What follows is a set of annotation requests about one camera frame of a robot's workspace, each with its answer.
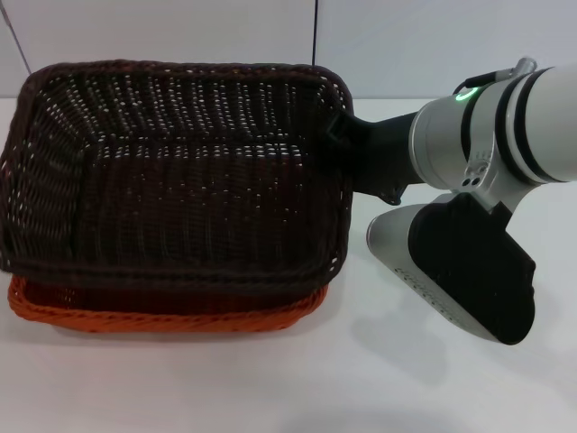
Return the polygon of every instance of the black ring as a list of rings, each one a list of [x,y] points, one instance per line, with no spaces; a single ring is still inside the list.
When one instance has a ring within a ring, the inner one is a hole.
[[[543,170],[543,168],[539,165],[539,163],[535,159],[535,156],[531,152],[531,147],[529,146],[529,141],[527,139],[527,129],[525,124],[525,114],[527,113],[527,101],[529,100],[529,94],[531,93],[531,89],[535,85],[537,79],[541,77],[549,69],[539,70],[535,74],[531,75],[527,79],[527,82],[523,85],[521,93],[519,93],[517,108],[515,109],[515,121],[513,125],[515,129],[515,140],[517,141],[517,148],[519,149],[519,152],[521,153],[523,161],[525,161],[527,167],[543,180],[546,180],[548,182],[561,182],[561,180],[558,180],[553,176],[551,176],[550,174],[546,173],[545,170]]]
[[[505,90],[501,94],[501,99],[497,104],[497,111],[495,113],[495,140],[497,142],[497,148],[499,149],[499,153],[501,155],[501,159],[505,162],[508,170],[515,176],[517,179],[524,183],[528,183],[531,185],[536,185],[537,182],[529,178],[515,163],[515,159],[513,158],[513,154],[508,147],[508,140],[507,140],[507,106],[508,101],[511,99],[511,95],[513,91],[519,84],[523,78],[527,75],[523,75],[521,77],[515,78],[513,81],[508,83]]]
[[[471,155],[472,111],[475,108],[475,104],[477,104],[477,100],[481,96],[481,93],[483,93],[488,86],[490,86],[490,84],[483,86],[477,92],[475,92],[471,99],[469,99],[467,102],[467,106],[463,111],[463,119],[461,121],[461,147],[463,148],[463,154],[465,155],[466,161],[469,161],[469,156]]]

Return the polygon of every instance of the white table surface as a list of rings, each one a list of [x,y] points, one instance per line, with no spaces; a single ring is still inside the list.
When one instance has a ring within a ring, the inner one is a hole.
[[[356,109],[379,120],[424,102]],[[0,100],[2,142],[13,111]],[[403,202],[436,195],[410,188]],[[542,187],[513,216],[509,232],[537,262],[535,324],[513,347],[454,327],[380,265],[364,235],[390,207],[360,194],[346,265],[324,304],[285,331],[84,335],[26,322],[2,301],[0,430],[575,432],[576,203],[577,183]]]

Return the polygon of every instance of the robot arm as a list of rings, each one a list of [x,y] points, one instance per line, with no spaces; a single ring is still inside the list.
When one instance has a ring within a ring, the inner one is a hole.
[[[577,66],[536,71],[522,59],[465,80],[417,113],[376,124],[341,113],[328,128],[326,149],[356,191],[392,205],[409,184],[450,191],[378,216],[367,243],[476,336],[514,345],[533,324],[535,263],[506,227],[532,189],[577,180],[577,99],[568,91],[575,84]]]

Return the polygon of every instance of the woven texture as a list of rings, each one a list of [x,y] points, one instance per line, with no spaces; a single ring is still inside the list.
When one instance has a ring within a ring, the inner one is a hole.
[[[0,266],[78,288],[318,292],[352,185],[315,148],[352,111],[326,69],[109,61],[23,86],[0,161]]]
[[[162,292],[141,299],[139,304],[125,297],[126,290],[95,297],[93,290],[32,283],[14,276],[8,301],[21,318],[85,332],[257,332],[295,324],[321,304],[326,290],[324,286],[289,304],[282,298],[263,301],[243,296],[171,299]],[[174,309],[177,305],[184,314],[134,312]]]

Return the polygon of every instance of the white wall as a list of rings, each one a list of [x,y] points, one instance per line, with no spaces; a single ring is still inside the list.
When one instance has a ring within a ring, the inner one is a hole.
[[[0,97],[15,97],[28,72],[16,43],[0,14]]]
[[[465,78],[577,62],[574,0],[319,0],[317,63],[355,97],[439,97]]]
[[[60,61],[312,60],[314,0],[4,0],[32,70]]]

